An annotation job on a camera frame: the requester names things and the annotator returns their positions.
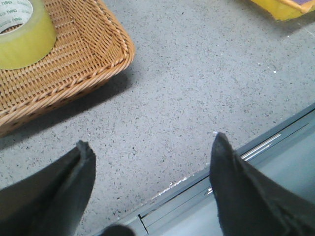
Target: yellow object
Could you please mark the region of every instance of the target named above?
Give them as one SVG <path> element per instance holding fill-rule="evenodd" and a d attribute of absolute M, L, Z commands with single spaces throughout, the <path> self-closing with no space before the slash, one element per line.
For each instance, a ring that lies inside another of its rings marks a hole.
<path fill-rule="evenodd" d="M 252 0 L 269 11 L 276 20 L 289 20 L 315 10 L 315 0 L 299 5 L 293 0 Z"/>
<path fill-rule="evenodd" d="M 0 1 L 0 69 L 31 65 L 45 57 L 55 42 L 55 27 L 41 0 Z"/>

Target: gray floor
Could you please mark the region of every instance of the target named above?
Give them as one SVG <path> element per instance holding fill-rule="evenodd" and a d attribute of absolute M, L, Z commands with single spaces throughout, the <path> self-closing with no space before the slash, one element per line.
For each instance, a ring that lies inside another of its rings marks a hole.
<path fill-rule="evenodd" d="M 249 0 L 106 0 L 137 47 L 107 85 L 0 139 L 0 188 L 82 139 L 97 155 L 77 235 L 115 222 L 315 99 L 315 14 L 275 22 Z"/>

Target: tape roll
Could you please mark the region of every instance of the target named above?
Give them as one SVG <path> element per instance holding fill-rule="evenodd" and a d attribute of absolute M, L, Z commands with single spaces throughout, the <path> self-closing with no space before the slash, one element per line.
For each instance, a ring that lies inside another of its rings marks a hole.
<path fill-rule="evenodd" d="M 0 0 L 0 69 L 31 65 L 45 57 L 55 42 L 55 27 L 41 0 Z"/>

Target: wicker basket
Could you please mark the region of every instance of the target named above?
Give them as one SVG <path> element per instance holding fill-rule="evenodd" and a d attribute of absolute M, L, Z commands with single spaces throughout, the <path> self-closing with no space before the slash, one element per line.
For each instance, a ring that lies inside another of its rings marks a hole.
<path fill-rule="evenodd" d="M 0 70 L 0 136 L 105 84 L 134 45 L 102 0 L 44 0 L 57 41 L 44 59 Z"/>

